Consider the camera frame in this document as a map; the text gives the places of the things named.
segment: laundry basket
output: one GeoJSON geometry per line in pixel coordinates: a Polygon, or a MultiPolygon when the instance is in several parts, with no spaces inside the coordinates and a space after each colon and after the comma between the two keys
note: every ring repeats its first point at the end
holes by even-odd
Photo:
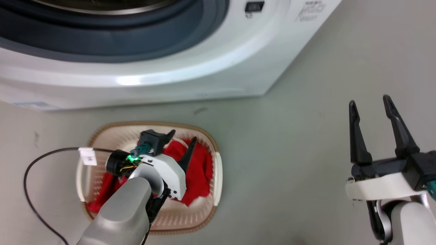
{"type": "MultiPolygon", "coordinates": [[[[197,198],[189,207],[167,199],[153,222],[151,235],[189,233],[203,228],[213,218],[221,197],[222,162],[218,146],[212,136],[195,126],[166,122],[123,122],[106,125],[89,139],[88,146],[110,150],[130,151],[136,146],[140,133],[153,129],[159,133],[169,133],[175,129],[176,139],[191,139],[196,136],[200,144],[212,154],[213,177],[210,181],[210,194],[197,198]]],[[[99,194],[108,153],[96,152],[97,166],[86,166],[80,160],[76,173],[77,193],[82,201],[85,215],[93,220],[97,215],[90,212],[86,204],[99,194]]]]}

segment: gray floor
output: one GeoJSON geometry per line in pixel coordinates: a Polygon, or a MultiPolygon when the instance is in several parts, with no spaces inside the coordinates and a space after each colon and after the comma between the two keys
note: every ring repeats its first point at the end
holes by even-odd
{"type": "MultiPolygon", "coordinates": [[[[436,149],[435,8],[425,0],[344,0],[263,98],[61,113],[0,103],[2,244],[61,244],[25,203],[26,166],[50,150],[85,145],[104,124],[130,120],[202,127],[223,157],[224,189],[210,224],[148,244],[376,244],[365,204],[344,191],[347,106],[356,100],[375,159],[394,156],[385,93],[421,149],[436,149]]],[[[29,179],[35,206],[70,244],[88,224],[75,193],[75,159],[53,156],[29,179]]]]}

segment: white tag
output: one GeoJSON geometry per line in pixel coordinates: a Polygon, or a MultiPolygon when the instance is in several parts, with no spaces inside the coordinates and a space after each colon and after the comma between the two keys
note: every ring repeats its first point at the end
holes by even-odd
{"type": "Polygon", "coordinates": [[[80,147],[79,153],[84,165],[97,166],[97,158],[95,157],[95,151],[93,148],[80,147]]]}

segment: wire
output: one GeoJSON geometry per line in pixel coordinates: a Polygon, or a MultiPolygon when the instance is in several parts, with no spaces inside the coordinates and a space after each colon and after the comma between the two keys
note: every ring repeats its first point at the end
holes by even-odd
{"type": "MultiPolygon", "coordinates": [[[[39,221],[41,221],[45,225],[45,227],[47,227],[51,232],[53,232],[56,236],[58,236],[65,243],[65,245],[68,245],[67,240],[61,234],[59,234],[59,232],[55,231],[55,229],[53,229],[49,224],[47,224],[47,222],[45,222],[45,220],[41,217],[41,215],[39,215],[39,213],[36,211],[35,207],[33,206],[32,202],[30,201],[29,193],[27,192],[27,176],[29,175],[30,168],[32,168],[32,166],[35,165],[35,163],[37,163],[39,160],[43,159],[44,157],[50,156],[54,153],[68,151],[68,150],[79,150],[79,147],[62,148],[62,149],[51,151],[49,153],[46,153],[38,157],[31,164],[29,164],[29,166],[26,169],[26,172],[24,173],[24,178],[23,178],[24,195],[26,196],[27,203],[29,204],[33,213],[35,213],[39,221]]],[[[94,151],[102,151],[102,152],[110,152],[110,153],[113,152],[113,150],[100,149],[100,148],[94,148],[94,151]]]]}
{"type": "Polygon", "coordinates": [[[122,172],[124,169],[130,169],[130,168],[136,168],[137,166],[136,165],[133,165],[133,166],[125,166],[125,167],[122,167],[119,171],[120,172],[122,172]]]}

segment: red cloth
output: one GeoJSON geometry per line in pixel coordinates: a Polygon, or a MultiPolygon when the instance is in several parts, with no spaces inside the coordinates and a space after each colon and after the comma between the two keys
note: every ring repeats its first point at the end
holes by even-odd
{"type": "MultiPolygon", "coordinates": [[[[179,161],[187,148],[178,141],[173,141],[164,149],[163,153],[179,161]]],[[[212,155],[207,148],[197,143],[192,154],[191,163],[186,173],[186,192],[180,202],[189,206],[197,197],[209,195],[209,182],[213,174],[212,155]]],[[[127,181],[125,177],[118,179],[106,173],[102,180],[102,188],[96,200],[88,204],[91,212],[98,213],[103,204],[127,181]]]]}

